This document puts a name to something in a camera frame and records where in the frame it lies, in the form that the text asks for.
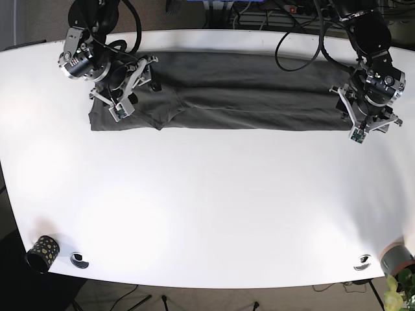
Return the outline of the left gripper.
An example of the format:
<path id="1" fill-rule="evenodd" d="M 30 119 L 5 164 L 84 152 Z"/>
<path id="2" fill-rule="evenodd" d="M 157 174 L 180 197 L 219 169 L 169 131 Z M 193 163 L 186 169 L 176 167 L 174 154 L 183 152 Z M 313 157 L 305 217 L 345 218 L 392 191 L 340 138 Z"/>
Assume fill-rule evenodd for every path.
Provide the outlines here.
<path id="1" fill-rule="evenodd" d="M 333 86 L 330 92 L 338 95 L 338 109 L 351 121 L 349 138 L 359 144 L 375 131 L 387 133 L 390 125 L 399 127 L 403 121 L 393 111 L 392 104 L 402 95 L 405 82 L 388 85 L 385 82 L 369 84 L 369 90 L 359 91 L 345 84 Z"/>

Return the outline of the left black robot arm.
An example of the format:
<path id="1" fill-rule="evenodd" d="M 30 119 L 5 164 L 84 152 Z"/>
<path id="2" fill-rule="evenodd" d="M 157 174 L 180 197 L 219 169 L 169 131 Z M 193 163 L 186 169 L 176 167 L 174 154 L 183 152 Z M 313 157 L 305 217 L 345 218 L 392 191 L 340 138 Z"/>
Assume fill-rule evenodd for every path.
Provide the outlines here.
<path id="1" fill-rule="evenodd" d="M 405 74 L 392 64 L 392 37 L 378 1 L 332 1 L 331 5 L 357 53 L 357 65 L 343 65 L 349 80 L 330 91 L 339 96 L 337 108 L 351 120 L 349 138 L 362 144 L 370 132 L 386 133 L 391 124 L 403 124 L 392 104 L 405 90 Z"/>

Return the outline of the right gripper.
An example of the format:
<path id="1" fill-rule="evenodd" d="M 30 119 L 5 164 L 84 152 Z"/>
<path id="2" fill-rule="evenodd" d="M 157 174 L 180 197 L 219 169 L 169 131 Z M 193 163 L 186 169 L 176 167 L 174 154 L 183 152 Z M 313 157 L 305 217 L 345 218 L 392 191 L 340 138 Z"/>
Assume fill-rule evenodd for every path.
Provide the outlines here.
<path id="1" fill-rule="evenodd" d="M 144 56 L 128 63 L 112 63 L 108 74 L 90 91 L 90 99 L 101 101 L 115 122 L 131 116 L 137 102 L 135 88 L 147 85 L 151 92 L 162 91 L 161 82 L 152 69 L 157 62 L 157 56 Z"/>

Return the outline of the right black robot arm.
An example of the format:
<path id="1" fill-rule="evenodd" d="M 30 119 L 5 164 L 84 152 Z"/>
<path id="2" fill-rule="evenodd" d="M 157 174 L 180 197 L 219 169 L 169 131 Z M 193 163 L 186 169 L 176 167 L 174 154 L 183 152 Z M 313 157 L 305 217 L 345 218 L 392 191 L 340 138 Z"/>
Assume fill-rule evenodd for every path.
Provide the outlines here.
<path id="1" fill-rule="evenodd" d="M 125 40 L 106 41 L 117 25 L 119 4 L 119 1 L 75 1 L 69 10 L 69 30 L 58 60 L 59 68 L 70 79 L 94 82 L 90 98 L 103 102 L 117 122 L 135 111 L 136 87 L 147 84 L 153 91 L 161 91 L 161 84 L 154 78 L 152 70 L 152 64 L 158 62 L 158 58 L 136 55 L 142 28 L 130 1 L 124 1 L 124 5 L 136 25 L 134 46 L 128 49 Z"/>

